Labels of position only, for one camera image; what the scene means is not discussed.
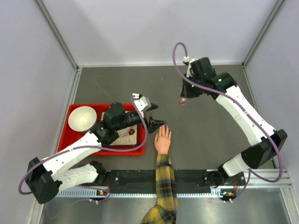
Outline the pink nail polish bottle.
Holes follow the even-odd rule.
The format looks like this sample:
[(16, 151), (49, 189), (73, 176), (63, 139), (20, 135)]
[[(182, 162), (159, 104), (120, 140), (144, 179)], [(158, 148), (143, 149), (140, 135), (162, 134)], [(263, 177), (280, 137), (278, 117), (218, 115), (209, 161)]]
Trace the pink nail polish bottle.
[(186, 103), (187, 103), (186, 98), (180, 98), (180, 100), (178, 101), (178, 105), (185, 105)]

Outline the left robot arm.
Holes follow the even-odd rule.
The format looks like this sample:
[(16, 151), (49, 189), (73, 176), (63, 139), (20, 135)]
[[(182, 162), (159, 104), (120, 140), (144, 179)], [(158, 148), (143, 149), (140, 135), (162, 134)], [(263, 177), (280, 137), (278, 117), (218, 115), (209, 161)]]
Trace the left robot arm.
[(36, 157), (29, 162), (22, 181), (39, 204), (51, 201), (68, 188), (85, 183), (103, 184), (106, 170), (100, 163), (91, 162), (80, 168), (73, 166), (98, 151), (115, 151), (109, 146), (119, 138), (119, 130), (141, 125), (148, 135), (166, 124), (166, 121), (145, 118), (145, 112), (158, 108), (146, 97), (135, 100), (132, 107), (133, 110), (126, 111), (121, 103), (97, 106), (94, 113), (101, 112), (102, 120), (93, 122), (79, 140), (50, 157), (42, 160)]

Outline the yellow plaid sleeve forearm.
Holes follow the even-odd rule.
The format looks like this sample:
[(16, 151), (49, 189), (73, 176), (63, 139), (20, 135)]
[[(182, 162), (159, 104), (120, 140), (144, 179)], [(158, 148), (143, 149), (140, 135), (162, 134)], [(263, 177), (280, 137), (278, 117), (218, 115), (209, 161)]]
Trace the yellow plaid sleeve forearm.
[(156, 204), (141, 220), (142, 224), (174, 224), (177, 218), (178, 199), (176, 180), (171, 160), (166, 154), (157, 156)]

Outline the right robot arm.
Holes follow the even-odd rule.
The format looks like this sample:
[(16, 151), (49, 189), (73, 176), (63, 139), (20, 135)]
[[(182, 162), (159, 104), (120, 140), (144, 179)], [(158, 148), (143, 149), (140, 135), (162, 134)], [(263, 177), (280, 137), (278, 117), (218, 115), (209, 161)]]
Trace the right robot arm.
[(210, 186), (230, 184), (235, 177), (248, 169), (257, 169), (277, 155), (284, 145), (287, 134), (268, 124), (244, 97), (232, 76), (223, 72), (216, 74), (209, 58), (190, 59), (183, 63), (188, 67), (184, 75), (179, 104), (202, 94), (210, 95), (232, 116), (244, 132), (250, 147), (226, 161), (218, 170), (207, 176)]

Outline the mannequin hand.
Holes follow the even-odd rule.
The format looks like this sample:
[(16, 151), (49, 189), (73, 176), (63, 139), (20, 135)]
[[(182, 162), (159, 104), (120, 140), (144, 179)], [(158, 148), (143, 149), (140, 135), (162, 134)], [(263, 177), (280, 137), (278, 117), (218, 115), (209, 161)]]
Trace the mannequin hand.
[(172, 132), (168, 126), (159, 127), (154, 139), (157, 154), (168, 154), (171, 145), (171, 134)]

